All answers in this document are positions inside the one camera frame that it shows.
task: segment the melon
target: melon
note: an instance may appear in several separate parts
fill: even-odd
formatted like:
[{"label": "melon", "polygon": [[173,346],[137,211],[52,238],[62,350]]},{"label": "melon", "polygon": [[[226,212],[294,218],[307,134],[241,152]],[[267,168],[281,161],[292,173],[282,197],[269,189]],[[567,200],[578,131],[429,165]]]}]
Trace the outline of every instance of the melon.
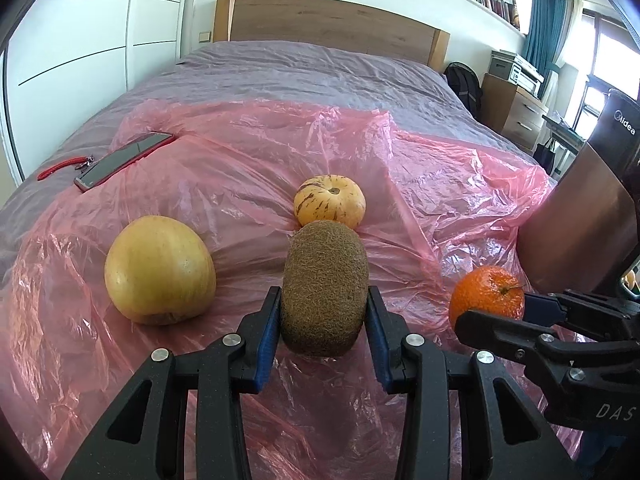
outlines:
[{"label": "melon", "polygon": [[367,209],[362,190],[341,175],[319,175],[305,180],[293,200],[300,225],[316,220],[333,220],[355,229]]},{"label": "melon", "polygon": [[216,292],[213,260],[187,225],[143,216],[115,239],[104,282],[116,308],[143,324],[171,324],[202,314]]}]

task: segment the grey bedsheet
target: grey bedsheet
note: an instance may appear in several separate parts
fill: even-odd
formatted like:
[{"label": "grey bedsheet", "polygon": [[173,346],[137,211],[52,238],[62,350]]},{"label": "grey bedsheet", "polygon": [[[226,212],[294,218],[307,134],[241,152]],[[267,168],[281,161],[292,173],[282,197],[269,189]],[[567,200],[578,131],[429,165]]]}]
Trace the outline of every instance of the grey bedsheet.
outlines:
[{"label": "grey bedsheet", "polygon": [[[492,146],[531,160],[477,123],[442,77],[423,65],[305,43],[247,41],[207,45],[178,62],[172,72],[124,94],[69,137],[42,167],[73,156],[102,157],[122,118],[150,98],[185,104],[263,98],[378,108],[391,111],[405,130]],[[0,210],[2,286],[22,236],[73,177],[71,168],[42,182],[32,175]]]}]

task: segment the midea logo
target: midea logo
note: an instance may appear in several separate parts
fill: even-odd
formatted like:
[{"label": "midea logo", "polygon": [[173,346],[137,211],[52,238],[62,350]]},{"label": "midea logo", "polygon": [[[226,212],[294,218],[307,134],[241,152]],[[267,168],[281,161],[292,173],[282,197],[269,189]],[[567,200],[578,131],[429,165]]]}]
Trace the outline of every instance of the midea logo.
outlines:
[{"label": "midea logo", "polygon": [[631,135],[635,135],[636,131],[634,130],[633,126],[631,125],[631,123],[629,121],[627,121],[624,117],[624,115],[622,114],[622,111],[617,110],[616,113],[613,114],[613,118],[619,122],[620,124],[622,124],[627,130],[629,130],[631,132]]}]

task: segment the red strap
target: red strap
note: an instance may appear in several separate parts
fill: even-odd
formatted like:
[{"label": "red strap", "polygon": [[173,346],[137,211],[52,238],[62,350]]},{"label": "red strap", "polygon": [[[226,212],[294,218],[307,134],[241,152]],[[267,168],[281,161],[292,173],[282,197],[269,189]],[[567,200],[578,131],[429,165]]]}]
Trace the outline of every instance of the red strap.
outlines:
[{"label": "red strap", "polygon": [[84,164],[88,160],[89,160],[88,156],[75,156],[74,158],[63,160],[62,162],[57,163],[55,166],[51,166],[48,170],[44,170],[42,173],[40,173],[38,175],[38,181],[44,180],[45,178],[55,173],[60,168],[66,168],[67,166],[74,166],[76,164]]}]

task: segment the metal screw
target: metal screw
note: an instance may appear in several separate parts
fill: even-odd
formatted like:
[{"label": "metal screw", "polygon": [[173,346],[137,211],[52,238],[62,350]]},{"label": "metal screw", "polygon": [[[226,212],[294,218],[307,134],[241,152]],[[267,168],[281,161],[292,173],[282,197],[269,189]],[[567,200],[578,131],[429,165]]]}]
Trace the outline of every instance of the metal screw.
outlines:
[{"label": "metal screw", "polygon": [[487,350],[481,350],[476,354],[476,359],[478,359],[478,361],[480,361],[481,363],[490,365],[494,362],[494,355]]},{"label": "metal screw", "polygon": [[409,334],[406,337],[406,343],[411,346],[424,345],[424,338],[420,334]]},{"label": "metal screw", "polygon": [[169,357],[169,351],[166,348],[156,348],[151,352],[151,358],[156,363],[161,363]]},{"label": "metal screw", "polygon": [[239,345],[241,341],[242,338],[238,334],[227,334],[222,338],[225,346],[236,346]]},{"label": "metal screw", "polygon": [[586,377],[586,374],[581,368],[571,368],[571,370],[569,370],[569,377],[574,381],[582,381]]}]

